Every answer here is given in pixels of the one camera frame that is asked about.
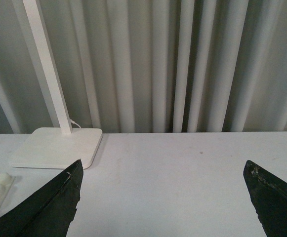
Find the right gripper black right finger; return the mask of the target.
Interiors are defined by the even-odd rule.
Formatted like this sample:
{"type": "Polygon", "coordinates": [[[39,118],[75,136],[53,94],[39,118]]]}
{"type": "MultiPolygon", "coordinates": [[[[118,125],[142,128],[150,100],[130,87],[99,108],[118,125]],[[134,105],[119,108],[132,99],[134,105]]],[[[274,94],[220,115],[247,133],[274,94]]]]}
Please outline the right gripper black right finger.
{"type": "Polygon", "coordinates": [[[287,237],[287,183],[251,160],[243,176],[266,236],[287,237]]]}

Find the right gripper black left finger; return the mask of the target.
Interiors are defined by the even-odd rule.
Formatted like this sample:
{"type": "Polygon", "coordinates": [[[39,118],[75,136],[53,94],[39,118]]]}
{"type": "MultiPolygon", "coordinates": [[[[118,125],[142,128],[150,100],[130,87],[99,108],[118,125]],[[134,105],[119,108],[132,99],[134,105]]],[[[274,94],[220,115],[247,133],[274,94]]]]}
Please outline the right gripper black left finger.
{"type": "Polygon", "coordinates": [[[81,198],[82,178],[78,159],[0,217],[0,237],[65,237],[81,198]]]}

